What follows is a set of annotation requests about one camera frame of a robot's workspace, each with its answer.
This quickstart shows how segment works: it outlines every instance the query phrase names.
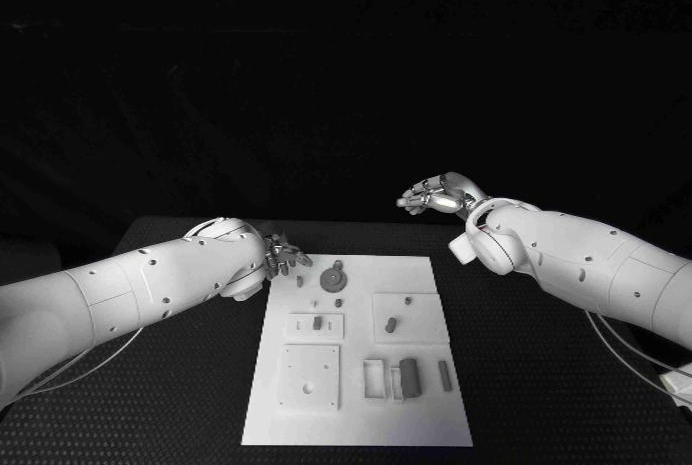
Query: table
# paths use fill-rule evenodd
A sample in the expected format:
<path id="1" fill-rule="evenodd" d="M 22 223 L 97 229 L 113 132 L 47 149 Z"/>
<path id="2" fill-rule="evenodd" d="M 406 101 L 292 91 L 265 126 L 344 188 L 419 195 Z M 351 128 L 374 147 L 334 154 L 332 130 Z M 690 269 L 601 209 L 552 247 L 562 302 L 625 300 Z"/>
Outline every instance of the table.
<path id="1" fill-rule="evenodd" d="M 139 218 L 113 254 L 178 238 L 203 220 Z M 214 298 L 144 329 L 87 378 L 17 402 L 0 424 L 0 463 L 692 463 L 692 428 L 609 355 L 583 312 L 526 275 L 458 263 L 446 244 L 462 222 L 247 222 L 285 230 L 306 253 L 430 257 L 474 448 L 240 447 L 265 286 L 246 302 Z"/>

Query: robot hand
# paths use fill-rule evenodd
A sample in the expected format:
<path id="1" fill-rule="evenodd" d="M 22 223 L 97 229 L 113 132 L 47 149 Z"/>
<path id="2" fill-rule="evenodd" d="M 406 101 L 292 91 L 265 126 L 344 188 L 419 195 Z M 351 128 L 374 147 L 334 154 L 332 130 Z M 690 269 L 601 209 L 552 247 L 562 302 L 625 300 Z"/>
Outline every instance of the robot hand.
<path id="1" fill-rule="evenodd" d="M 295 266 L 298 262 L 305 267 L 312 266 L 312 260 L 302 253 L 299 248 L 295 245 L 288 243 L 285 238 L 285 233 L 279 235 L 268 235 L 263 237 L 266 243 L 266 280 L 270 280 L 276 275 L 278 271 L 285 276 L 288 275 L 288 265 Z"/>
<path id="2" fill-rule="evenodd" d="M 466 218 L 475 205 L 487 199 L 475 184 L 458 173 L 449 172 L 417 182 L 396 200 L 410 215 L 417 215 L 426 208 L 442 213 L 456 213 Z"/>

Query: dark table surface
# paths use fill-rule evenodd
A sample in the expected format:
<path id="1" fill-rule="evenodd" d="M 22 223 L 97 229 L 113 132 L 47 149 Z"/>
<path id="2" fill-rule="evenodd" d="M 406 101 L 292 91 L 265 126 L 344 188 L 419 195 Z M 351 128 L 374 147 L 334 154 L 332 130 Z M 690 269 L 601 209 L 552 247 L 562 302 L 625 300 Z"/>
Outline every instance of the dark table surface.
<path id="1" fill-rule="evenodd" d="M 201 221 L 138 219 L 113 254 L 178 238 Z M 306 253 L 429 256 L 472 449 L 240 447 L 265 286 L 246 302 L 214 298 L 144 329 L 87 378 L 17 402 L 0 424 L 0 463 L 692 463 L 692 428 L 609 355 L 583 312 L 530 277 L 459 265 L 446 244 L 461 222 L 247 221 L 262 232 L 285 230 Z M 93 350 L 66 378 L 125 339 Z"/>

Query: black background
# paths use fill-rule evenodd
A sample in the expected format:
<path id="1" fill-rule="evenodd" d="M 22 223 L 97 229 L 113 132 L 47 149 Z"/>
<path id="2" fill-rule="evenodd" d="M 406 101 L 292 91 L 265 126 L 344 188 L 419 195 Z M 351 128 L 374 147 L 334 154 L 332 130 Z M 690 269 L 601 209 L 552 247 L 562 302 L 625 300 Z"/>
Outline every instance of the black background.
<path id="1" fill-rule="evenodd" d="M 690 9 L 1 0 L 1 236 L 71 267 L 142 215 L 461 226 L 393 206 L 455 171 L 688 257 Z"/>

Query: robotic arm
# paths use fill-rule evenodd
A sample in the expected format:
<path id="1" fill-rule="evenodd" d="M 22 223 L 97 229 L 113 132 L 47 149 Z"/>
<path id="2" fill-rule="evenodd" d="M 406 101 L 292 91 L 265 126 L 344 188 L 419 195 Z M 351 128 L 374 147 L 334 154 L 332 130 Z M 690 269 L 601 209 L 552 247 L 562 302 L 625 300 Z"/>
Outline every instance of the robotic arm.
<path id="1" fill-rule="evenodd" d="M 498 275 L 530 275 L 576 307 L 624 320 L 692 349 L 692 262 L 616 228 L 488 197 L 459 174 L 415 184 L 396 201 L 416 215 L 455 213 L 465 233 L 449 249 Z"/>
<path id="2" fill-rule="evenodd" d="M 312 262 L 285 236 L 217 218 L 171 240 L 0 287 L 0 409 L 57 363 L 211 297 L 242 301 Z"/>

